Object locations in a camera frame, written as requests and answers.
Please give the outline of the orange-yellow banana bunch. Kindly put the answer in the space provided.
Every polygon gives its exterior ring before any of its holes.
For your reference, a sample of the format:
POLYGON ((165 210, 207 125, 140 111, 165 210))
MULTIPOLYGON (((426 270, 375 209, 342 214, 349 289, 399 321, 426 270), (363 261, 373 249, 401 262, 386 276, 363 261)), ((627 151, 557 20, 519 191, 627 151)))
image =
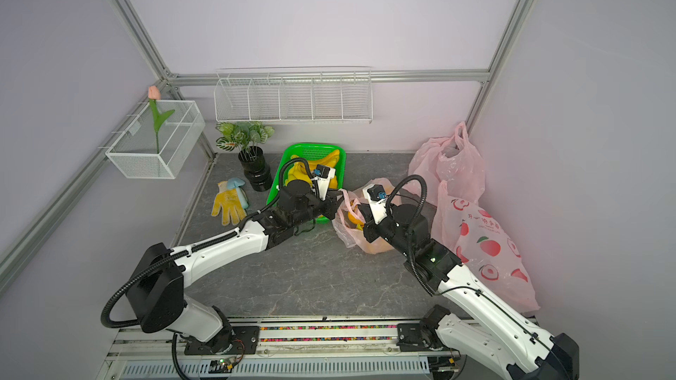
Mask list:
POLYGON ((347 212, 348 219, 358 230, 364 230, 364 217, 357 205, 351 207, 347 212))

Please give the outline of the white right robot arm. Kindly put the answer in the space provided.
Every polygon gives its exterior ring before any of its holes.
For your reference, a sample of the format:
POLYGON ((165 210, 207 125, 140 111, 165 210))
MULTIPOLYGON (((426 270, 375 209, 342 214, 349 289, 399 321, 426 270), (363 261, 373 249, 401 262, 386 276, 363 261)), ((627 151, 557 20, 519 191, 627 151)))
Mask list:
POLYGON ((567 334, 553 335, 522 316, 474 275, 461 258, 431 238, 414 205, 359 205, 368 241, 385 239, 405 258, 405 267, 431 296, 463 309, 468 325, 437 305, 422 322, 435 345, 469 356, 503 379, 577 379, 579 346, 567 334))

